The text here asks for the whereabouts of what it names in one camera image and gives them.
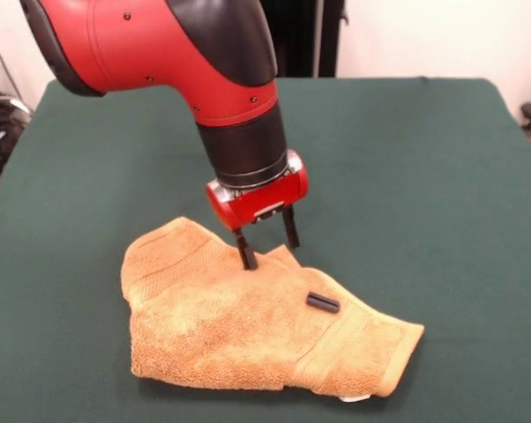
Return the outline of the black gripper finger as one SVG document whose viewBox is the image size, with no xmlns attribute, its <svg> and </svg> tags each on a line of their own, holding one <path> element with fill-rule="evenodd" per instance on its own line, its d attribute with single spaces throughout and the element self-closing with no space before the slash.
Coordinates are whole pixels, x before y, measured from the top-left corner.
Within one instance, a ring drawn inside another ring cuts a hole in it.
<svg viewBox="0 0 531 423">
<path fill-rule="evenodd" d="M 233 230 L 235 236 L 236 246 L 240 254 L 243 267 L 247 271 L 254 271 L 258 268 L 258 260 L 255 256 L 254 250 L 246 240 L 242 228 Z"/>
<path fill-rule="evenodd" d="M 282 211 L 282 218 L 286 230 L 288 245 L 295 249 L 300 246 L 300 240 L 295 225 L 295 212 L 293 207 L 286 207 Z"/>
</svg>

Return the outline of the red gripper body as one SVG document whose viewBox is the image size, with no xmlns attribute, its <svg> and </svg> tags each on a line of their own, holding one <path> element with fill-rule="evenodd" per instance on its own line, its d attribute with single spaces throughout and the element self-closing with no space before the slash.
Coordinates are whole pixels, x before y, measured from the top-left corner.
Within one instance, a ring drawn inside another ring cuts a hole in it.
<svg viewBox="0 0 531 423">
<path fill-rule="evenodd" d="M 288 150 L 288 169 L 279 178 L 251 189 L 229 189 L 213 180 L 206 196 L 220 223 L 228 230 L 241 229 L 304 198 L 309 176 L 300 155 Z"/>
</svg>

